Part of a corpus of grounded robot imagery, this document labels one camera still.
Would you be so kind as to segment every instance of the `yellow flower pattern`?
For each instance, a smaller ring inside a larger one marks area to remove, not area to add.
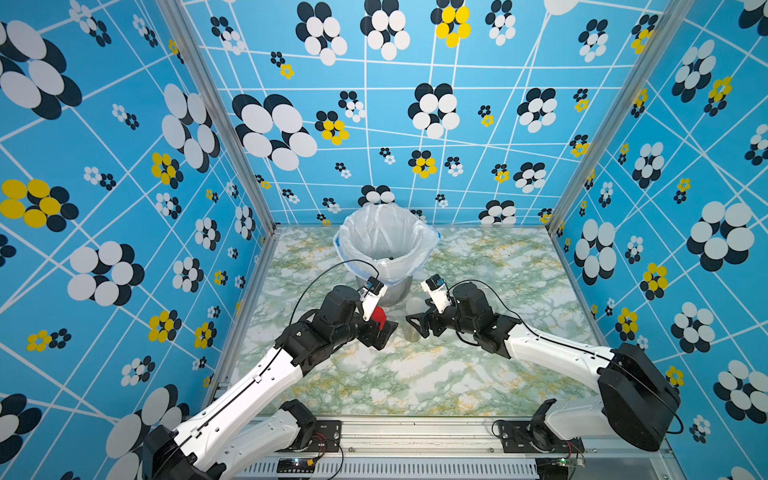
[[[673,366],[671,366],[670,369],[667,370],[667,381],[672,386],[683,386],[683,385],[685,385],[685,380],[683,380],[683,377],[685,377],[685,374],[682,373],[679,369],[676,369]]]
[[[288,80],[290,80],[290,78],[295,75],[290,64],[287,63],[280,66],[280,74]]]
[[[462,5],[458,8],[454,8],[452,2],[451,5],[445,8],[435,8],[432,11],[432,22],[437,26],[435,27],[435,35],[441,40],[445,39],[445,44],[450,48],[454,48],[458,45],[458,42],[463,38],[468,38],[472,33],[472,27],[469,23],[469,7]]]

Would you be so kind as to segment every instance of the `black cable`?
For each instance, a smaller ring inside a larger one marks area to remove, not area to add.
[[[314,283],[315,283],[317,280],[319,280],[319,278],[320,278],[321,276],[325,275],[326,273],[328,273],[329,271],[333,270],[333,269],[334,269],[334,268],[336,268],[337,266],[339,266],[339,265],[343,265],[344,263],[349,263],[349,262],[361,262],[361,263],[364,263],[365,265],[368,265],[368,266],[370,266],[371,268],[373,268],[373,269],[376,271],[376,279],[377,279],[377,280],[379,279],[379,269],[377,269],[377,268],[376,268],[375,266],[373,266],[371,263],[368,263],[368,262],[366,262],[365,260],[359,260],[359,259],[353,258],[353,259],[351,259],[351,260],[344,260],[343,262],[338,262],[336,265],[333,265],[333,266],[330,266],[330,267],[328,267],[328,268],[327,268],[327,269],[326,269],[324,272],[322,272],[320,275],[318,275],[317,277],[315,277],[315,279],[314,279],[314,280],[312,280],[312,282],[310,282],[310,284],[309,284],[309,285],[307,285],[307,286],[306,286],[306,288],[304,289],[304,291],[301,293],[301,296],[299,297],[299,301],[298,301],[298,302],[296,302],[296,305],[293,307],[293,312],[291,312],[291,314],[290,314],[290,320],[288,321],[288,325],[290,325],[291,323],[293,323],[293,316],[294,316],[294,315],[296,315],[296,309],[297,309],[297,308],[299,308],[299,303],[301,302],[301,299],[302,299],[302,298],[304,298],[304,294],[307,292],[307,290],[309,290],[309,289],[310,289],[310,287],[311,287],[311,286],[312,286],[312,285],[313,285],[313,284],[314,284]]]
[[[330,478],[328,478],[328,480],[333,480],[341,472],[341,469],[344,466],[344,449],[342,448],[342,446],[341,446],[341,444],[339,443],[338,440],[327,439],[326,441],[327,442],[333,442],[333,443],[337,444],[339,446],[339,452],[341,452],[341,463],[339,464],[339,469],[336,470],[336,473],[331,475]]]
[[[501,420],[501,419],[499,419],[499,420],[495,420],[495,421],[494,421],[494,422],[491,424],[491,435],[493,435],[493,436],[494,436],[494,437],[496,437],[497,439],[500,439],[500,438],[502,437],[502,431],[501,431],[501,429],[499,429],[499,431],[498,431],[498,435],[496,435],[496,434],[493,432],[493,427],[495,427],[495,426],[496,426],[496,424],[497,424],[498,422],[503,422],[503,420]]]
[[[651,395],[655,396],[655,397],[656,397],[656,399],[657,399],[659,402],[661,402],[661,404],[662,404],[662,405],[664,405],[665,407],[667,407],[667,410],[669,410],[670,412],[672,412],[672,415],[674,415],[674,418],[676,418],[676,419],[677,419],[677,421],[680,423],[680,431],[679,431],[679,432],[670,432],[670,431],[667,431],[667,434],[669,434],[669,435],[679,435],[680,433],[683,433],[683,431],[685,430],[685,426],[683,425],[683,421],[682,421],[682,420],[680,420],[680,417],[677,415],[677,412],[675,412],[675,411],[674,411],[674,410],[673,410],[673,409],[672,409],[672,408],[671,408],[669,405],[667,405],[667,403],[666,403],[664,400],[662,400],[662,399],[661,399],[661,397],[660,397],[659,395],[657,395],[657,394],[656,394],[656,392],[654,392],[654,391],[653,391],[653,390],[652,390],[652,389],[651,389],[651,388],[650,388],[648,385],[646,385],[644,382],[641,382],[641,381],[640,381],[640,380],[639,380],[639,379],[638,379],[636,376],[632,375],[632,373],[631,373],[631,372],[629,372],[629,371],[628,371],[627,369],[625,369],[625,368],[624,368],[622,365],[620,365],[620,364],[619,364],[619,362],[616,362],[616,361],[615,361],[615,360],[613,360],[613,359],[609,359],[609,358],[606,358],[606,357],[604,357],[604,356],[600,355],[599,353],[590,352],[589,350],[585,350],[585,349],[582,349],[582,348],[580,348],[580,347],[577,347],[577,346],[568,345],[568,344],[566,344],[566,343],[561,343],[561,342],[558,342],[557,340],[553,340],[553,339],[550,339],[550,338],[548,338],[548,337],[545,337],[545,336],[544,336],[544,337],[542,337],[541,335],[539,335],[538,333],[536,333],[536,332],[535,332],[535,331],[534,331],[534,330],[533,330],[533,329],[532,329],[530,326],[528,326],[528,324],[527,324],[527,323],[526,323],[526,322],[525,322],[525,321],[524,321],[524,320],[523,320],[523,319],[520,317],[520,315],[518,315],[518,313],[517,313],[517,312],[515,312],[514,310],[511,310],[511,309],[510,309],[508,306],[506,306],[506,305],[504,304],[504,300],[502,300],[502,298],[501,298],[501,297],[498,295],[498,293],[496,293],[496,290],[493,290],[493,288],[492,288],[490,285],[488,285],[486,282],[483,282],[483,281],[481,281],[481,280],[474,280],[474,279],[471,279],[471,280],[462,280],[461,282],[458,282],[458,283],[454,283],[454,285],[453,285],[451,288],[449,288],[449,289],[448,289],[448,291],[450,292],[450,291],[453,289],[453,287],[454,287],[454,286],[457,286],[457,285],[459,285],[460,283],[467,283],[467,282],[477,282],[477,283],[482,283],[483,285],[485,285],[486,287],[488,287],[488,289],[489,289],[489,290],[491,290],[491,291],[493,292],[493,294],[494,294],[494,295],[496,295],[496,298],[497,298],[497,299],[498,299],[498,301],[499,301],[499,302],[500,302],[500,303],[503,305],[503,307],[504,307],[504,308],[506,308],[506,309],[507,309],[507,311],[509,311],[509,312],[511,312],[511,313],[514,313],[514,314],[515,314],[515,316],[517,316],[517,317],[518,317],[518,320],[520,320],[520,322],[521,322],[521,323],[522,323],[522,324],[525,326],[525,328],[527,328],[529,332],[533,333],[533,334],[536,336],[536,338],[537,338],[537,339],[545,339],[545,340],[547,340],[547,341],[549,341],[549,342],[552,342],[552,343],[555,343],[555,344],[557,344],[557,345],[559,345],[559,346],[565,346],[565,347],[568,347],[568,348],[572,348],[572,349],[576,349],[576,350],[579,350],[580,352],[589,353],[589,354],[590,354],[590,355],[592,355],[592,356],[596,356],[597,358],[603,359],[603,360],[605,360],[605,361],[607,361],[607,362],[609,362],[609,363],[613,363],[615,366],[617,366],[617,367],[619,367],[620,369],[624,370],[624,373],[626,373],[627,375],[629,375],[630,377],[632,377],[632,379],[633,379],[635,382],[637,382],[637,383],[639,383],[640,385],[642,385],[643,387],[645,387],[645,389],[646,389],[648,392],[650,392],[650,393],[651,393]]]
[[[459,340],[461,340],[462,342],[466,343],[467,345],[472,345],[472,346],[480,346],[480,344],[479,344],[479,343],[472,343],[472,342],[469,342],[469,341],[467,341],[467,340],[464,340],[464,339],[462,338],[462,335],[461,335],[461,334],[458,332],[458,330],[456,330],[456,336],[458,337],[458,339],[459,339]]]

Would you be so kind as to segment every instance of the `vent grille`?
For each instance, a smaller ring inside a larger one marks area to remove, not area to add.
[[[340,458],[325,458],[318,462],[314,475],[330,477],[341,464]],[[277,458],[265,458],[246,468],[236,478],[307,478],[307,474],[283,473],[278,475]],[[516,478],[536,479],[536,461],[525,458],[356,458],[346,459],[336,478]]]

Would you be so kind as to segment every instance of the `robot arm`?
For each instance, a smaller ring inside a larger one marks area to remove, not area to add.
[[[591,346],[531,328],[519,317],[493,313],[473,283],[459,284],[450,296],[445,281],[434,275],[422,288],[430,295],[427,311],[406,317],[422,337],[446,329],[471,334],[487,352],[548,367],[599,393],[544,402],[529,426],[537,448],[551,450],[556,438],[618,435],[639,449],[659,449],[680,395],[642,349],[628,343],[618,349]]]
[[[240,433],[264,406],[342,346],[383,349],[397,323],[373,315],[386,286],[369,278],[361,295],[337,285],[319,309],[285,328],[258,364],[223,396],[174,431],[158,426],[144,441],[144,480],[226,480],[276,450],[304,448],[315,417],[300,402]]]

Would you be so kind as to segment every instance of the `aluminum frame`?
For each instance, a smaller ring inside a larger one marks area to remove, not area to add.
[[[259,190],[256,176],[250,167],[240,140],[237,138],[234,128],[227,114],[227,108],[221,99],[216,84],[210,74],[203,54],[194,41],[194,30],[187,21],[184,6],[179,0],[157,0],[157,6],[168,25],[171,36],[176,41],[179,49],[184,53],[184,64],[190,72],[200,96],[203,98],[211,119],[217,128],[221,143],[226,147],[232,160],[232,166],[237,173],[237,179],[243,185],[243,189],[253,202],[253,210],[259,217],[264,230],[272,235],[275,230],[275,220],[272,218],[270,208],[266,204],[264,196]]]

